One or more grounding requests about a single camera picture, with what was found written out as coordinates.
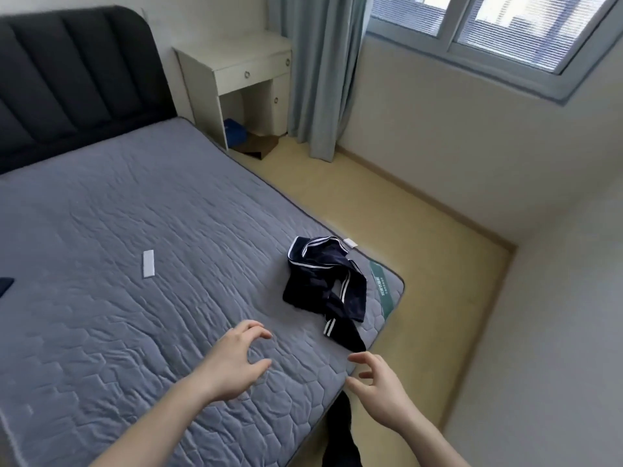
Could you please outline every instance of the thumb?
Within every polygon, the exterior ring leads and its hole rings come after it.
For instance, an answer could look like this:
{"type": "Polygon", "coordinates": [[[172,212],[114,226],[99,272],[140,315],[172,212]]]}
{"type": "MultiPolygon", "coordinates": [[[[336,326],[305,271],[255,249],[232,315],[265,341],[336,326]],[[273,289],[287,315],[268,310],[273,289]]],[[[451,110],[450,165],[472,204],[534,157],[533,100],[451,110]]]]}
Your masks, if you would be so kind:
{"type": "Polygon", "coordinates": [[[370,386],[363,384],[360,380],[357,380],[354,377],[347,377],[346,382],[347,388],[357,395],[357,398],[362,398],[365,396],[368,390],[370,390],[370,386]]]}
{"type": "Polygon", "coordinates": [[[251,374],[253,375],[253,380],[260,378],[264,372],[269,369],[270,364],[272,364],[270,359],[262,359],[261,361],[251,364],[251,374]]]}

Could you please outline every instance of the white wall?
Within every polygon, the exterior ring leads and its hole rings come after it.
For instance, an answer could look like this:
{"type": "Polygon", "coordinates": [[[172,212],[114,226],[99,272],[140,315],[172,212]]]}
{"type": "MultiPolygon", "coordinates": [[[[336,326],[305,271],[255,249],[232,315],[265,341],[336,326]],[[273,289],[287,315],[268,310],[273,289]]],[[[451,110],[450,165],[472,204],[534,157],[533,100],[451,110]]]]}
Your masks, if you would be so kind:
{"type": "Polygon", "coordinates": [[[340,144],[522,242],[623,165],[623,42],[560,107],[366,36],[340,144]]]}
{"type": "Polygon", "coordinates": [[[520,248],[446,435],[474,466],[623,465],[623,175],[520,248]]]}
{"type": "Polygon", "coordinates": [[[265,0],[0,0],[0,14],[107,5],[145,9],[177,112],[189,119],[192,109],[171,46],[262,30],[266,24],[265,0]]]}

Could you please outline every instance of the window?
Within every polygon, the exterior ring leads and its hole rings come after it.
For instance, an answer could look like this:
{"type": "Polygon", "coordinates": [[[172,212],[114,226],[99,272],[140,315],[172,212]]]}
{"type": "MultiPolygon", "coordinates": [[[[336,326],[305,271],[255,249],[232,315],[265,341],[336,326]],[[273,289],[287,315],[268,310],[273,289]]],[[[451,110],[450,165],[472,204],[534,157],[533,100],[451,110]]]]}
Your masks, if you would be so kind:
{"type": "Polygon", "coordinates": [[[374,0],[370,31],[557,101],[623,32],[623,0],[374,0]]]}

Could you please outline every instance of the nightstand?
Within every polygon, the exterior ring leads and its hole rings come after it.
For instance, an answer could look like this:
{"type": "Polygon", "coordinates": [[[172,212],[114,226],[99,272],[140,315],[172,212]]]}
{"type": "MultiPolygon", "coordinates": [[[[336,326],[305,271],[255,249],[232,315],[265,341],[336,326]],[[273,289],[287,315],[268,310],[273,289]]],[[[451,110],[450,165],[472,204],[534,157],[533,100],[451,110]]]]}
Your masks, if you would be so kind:
{"type": "Polygon", "coordinates": [[[175,47],[197,127],[227,150],[221,96],[240,91],[244,125],[256,134],[287,132],[292,45],[261,31],[175,47]]]}

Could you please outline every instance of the headboard panel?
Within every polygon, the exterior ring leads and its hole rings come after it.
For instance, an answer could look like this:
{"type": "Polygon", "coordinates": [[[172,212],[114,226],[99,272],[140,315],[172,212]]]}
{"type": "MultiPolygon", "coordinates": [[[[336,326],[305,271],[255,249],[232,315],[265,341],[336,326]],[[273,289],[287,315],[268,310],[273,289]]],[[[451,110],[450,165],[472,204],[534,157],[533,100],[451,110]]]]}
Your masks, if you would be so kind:
{"type": "Polygon", "coordinates": [[[175,115],[152,32],[134,11],[0,18],[0,174],[175,115]]]}

